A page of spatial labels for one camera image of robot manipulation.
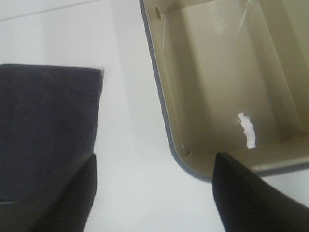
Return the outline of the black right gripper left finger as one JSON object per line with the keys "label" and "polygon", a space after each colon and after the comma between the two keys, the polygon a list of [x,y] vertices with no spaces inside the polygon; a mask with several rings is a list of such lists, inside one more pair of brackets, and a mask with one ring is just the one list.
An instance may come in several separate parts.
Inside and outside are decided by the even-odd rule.
{"label": "black right gripper left finger", "polygon": [[33,232],[82,232],[97,192],[97,159],[92,154]]}

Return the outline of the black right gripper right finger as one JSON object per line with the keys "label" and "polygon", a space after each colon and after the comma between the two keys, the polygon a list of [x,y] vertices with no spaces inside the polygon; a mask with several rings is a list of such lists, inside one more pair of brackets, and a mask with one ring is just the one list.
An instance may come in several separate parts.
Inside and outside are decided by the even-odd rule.
{"label": "black right gripper right finger", "polygon": [[212,192],[227,232],[307,232],[309,209],[228,153],[215,158]]}

